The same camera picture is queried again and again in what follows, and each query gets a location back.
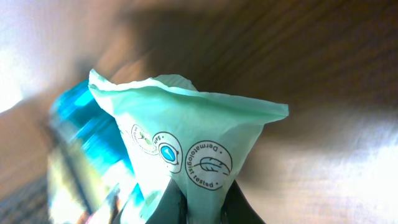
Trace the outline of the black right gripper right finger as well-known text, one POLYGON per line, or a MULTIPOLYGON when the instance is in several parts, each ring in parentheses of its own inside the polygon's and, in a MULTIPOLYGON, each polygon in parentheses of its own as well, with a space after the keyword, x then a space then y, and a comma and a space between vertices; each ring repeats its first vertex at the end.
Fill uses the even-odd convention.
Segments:
POLYGON ((231 184, 221 208, 221 224, 266 224, 250 206, 236 181, 231 184))

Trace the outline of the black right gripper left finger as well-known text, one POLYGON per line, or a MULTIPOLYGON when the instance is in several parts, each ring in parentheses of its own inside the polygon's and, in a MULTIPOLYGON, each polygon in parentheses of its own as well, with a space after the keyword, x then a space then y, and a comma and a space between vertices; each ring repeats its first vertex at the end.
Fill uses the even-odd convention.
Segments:
POLYGON ((187 224, 187 199, 171 179, 147 224, 187 224))

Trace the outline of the light blue tissue pack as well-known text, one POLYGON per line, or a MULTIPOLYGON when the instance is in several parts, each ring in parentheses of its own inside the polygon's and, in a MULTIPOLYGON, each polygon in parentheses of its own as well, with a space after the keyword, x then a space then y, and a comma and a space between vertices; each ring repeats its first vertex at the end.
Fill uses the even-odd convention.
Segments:
POLYGON ((152 215, 175 181, 190 223, 219 223, 226 194, 267 123, 285 104, 196 90, 180 75, 114 84, 92 70, 88 88, 117 122, 152 215))

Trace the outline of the teal mouthwash bottle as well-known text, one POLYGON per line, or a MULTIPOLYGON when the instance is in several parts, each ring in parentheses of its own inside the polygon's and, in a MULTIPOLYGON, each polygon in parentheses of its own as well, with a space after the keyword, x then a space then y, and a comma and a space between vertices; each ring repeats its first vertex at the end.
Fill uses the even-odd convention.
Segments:
POLYGON ((145 223, 144 198, 115 119, 82 82, 53 104, 48 157, 52 223, 145 223))

